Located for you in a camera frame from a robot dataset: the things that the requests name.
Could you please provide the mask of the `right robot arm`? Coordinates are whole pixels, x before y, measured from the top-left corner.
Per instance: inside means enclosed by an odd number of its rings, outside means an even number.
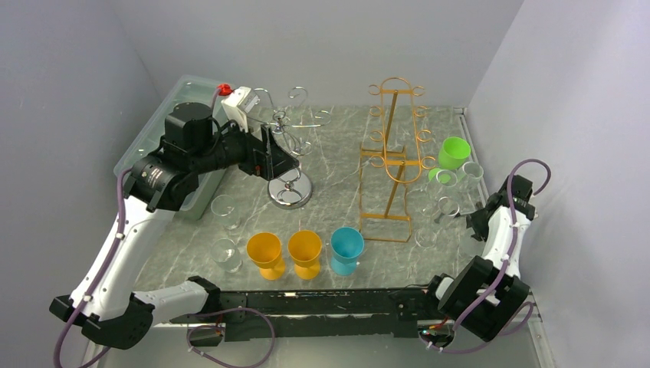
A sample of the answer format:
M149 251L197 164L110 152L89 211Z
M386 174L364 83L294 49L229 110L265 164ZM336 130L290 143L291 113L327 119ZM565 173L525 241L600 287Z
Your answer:
M519 254L525 231L530 227L536 209L529 203L533 183L515 175L512 193L516 215L517 242L505 274L494 291L486 297L461 322L461 326L484 342L493 340L524 304L530 287L522 282L519 271ZM497 278L513 238L510 204L507 199L507 182L488 198L484 208L466 217L470 240L484 246L461 273L453 278L440 274L431 280L427 294L422 298L424 312L432 318L444 315L455 320L474 302L481 290L488 288Z

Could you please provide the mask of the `green plastic wine glass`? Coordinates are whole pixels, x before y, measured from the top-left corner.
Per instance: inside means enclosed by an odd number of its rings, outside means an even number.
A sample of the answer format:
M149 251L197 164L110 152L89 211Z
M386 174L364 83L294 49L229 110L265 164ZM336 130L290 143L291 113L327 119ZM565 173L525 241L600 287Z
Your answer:
M446 138L438 154L438 167L428 172L428 181L442 169L454 171L460 168L471 155L470 144L458 136Z

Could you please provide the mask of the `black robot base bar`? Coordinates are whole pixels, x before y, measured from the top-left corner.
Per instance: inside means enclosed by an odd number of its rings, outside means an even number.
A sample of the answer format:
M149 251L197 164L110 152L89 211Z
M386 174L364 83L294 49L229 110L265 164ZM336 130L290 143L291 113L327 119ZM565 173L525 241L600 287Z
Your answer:
M442 322L438 303L423 287L223 291L218 307L202 316L182 315L174 324L217 322L225 341L269 337L389 335L416 338Z

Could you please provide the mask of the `blue plastic wine glass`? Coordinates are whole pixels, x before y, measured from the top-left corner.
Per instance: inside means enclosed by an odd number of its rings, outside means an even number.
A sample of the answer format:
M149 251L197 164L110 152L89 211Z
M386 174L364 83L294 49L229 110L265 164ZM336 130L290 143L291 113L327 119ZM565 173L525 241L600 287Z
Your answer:
M333 272L341 276L351 275L365 246L361 233L351 227L338 228L330 238L330 245L330 267Z

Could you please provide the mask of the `orange plastic wine glass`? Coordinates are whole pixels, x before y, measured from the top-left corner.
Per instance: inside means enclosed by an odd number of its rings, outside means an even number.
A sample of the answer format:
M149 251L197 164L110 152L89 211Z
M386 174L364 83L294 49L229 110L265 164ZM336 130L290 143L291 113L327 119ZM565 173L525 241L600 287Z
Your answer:
M320 273L322 241L317 233L309 230L294 233L289 239L288 251L299 278L311 280Z
M275 281L284 274L281 240L275 234L260 232L253 235L248 240L246 252L264 279Z

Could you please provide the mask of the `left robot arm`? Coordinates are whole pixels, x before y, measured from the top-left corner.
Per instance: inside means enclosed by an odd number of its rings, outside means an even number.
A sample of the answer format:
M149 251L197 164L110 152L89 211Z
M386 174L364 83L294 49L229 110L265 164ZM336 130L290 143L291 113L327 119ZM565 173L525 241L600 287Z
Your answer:
M88 340L120 350L134 347L163 321L190 314L214 320L221 291L204 278L157 291L136 292L133 286L165 227L199 187L200 175L230 166L271 181L299 162L269 127L255 136L235 120L219 123L203 103L175 106L157 148L119 174L116 221L85 279L71 294L56 297L51 313L79 326Z

